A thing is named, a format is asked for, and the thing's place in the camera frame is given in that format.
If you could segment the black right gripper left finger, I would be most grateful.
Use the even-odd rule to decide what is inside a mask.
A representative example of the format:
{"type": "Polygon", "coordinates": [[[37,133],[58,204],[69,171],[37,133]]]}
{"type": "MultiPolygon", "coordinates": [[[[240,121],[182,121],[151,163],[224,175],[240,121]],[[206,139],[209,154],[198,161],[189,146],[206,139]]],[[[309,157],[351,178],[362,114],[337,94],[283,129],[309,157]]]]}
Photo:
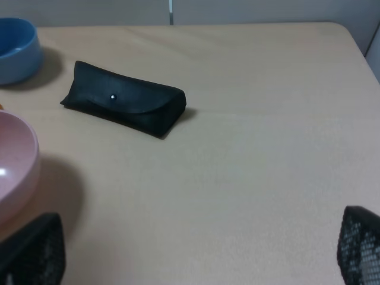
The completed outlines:
{"type": "Polygon", "coordinates": [[[1,242],[1,284],[61,284],[65,241],[58,213],[44,213],[1,242]]]}

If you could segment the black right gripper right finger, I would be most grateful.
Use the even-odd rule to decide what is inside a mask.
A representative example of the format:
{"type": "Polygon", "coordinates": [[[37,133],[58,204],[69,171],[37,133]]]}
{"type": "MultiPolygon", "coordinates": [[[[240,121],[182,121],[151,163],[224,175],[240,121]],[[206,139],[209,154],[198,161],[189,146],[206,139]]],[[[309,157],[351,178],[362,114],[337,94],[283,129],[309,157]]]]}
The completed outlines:
{"type": "Polygon", "coordinates": [[[379,216],[361,206],[344,210],[337,263],[345,284],[379,284],[379,216]]]}

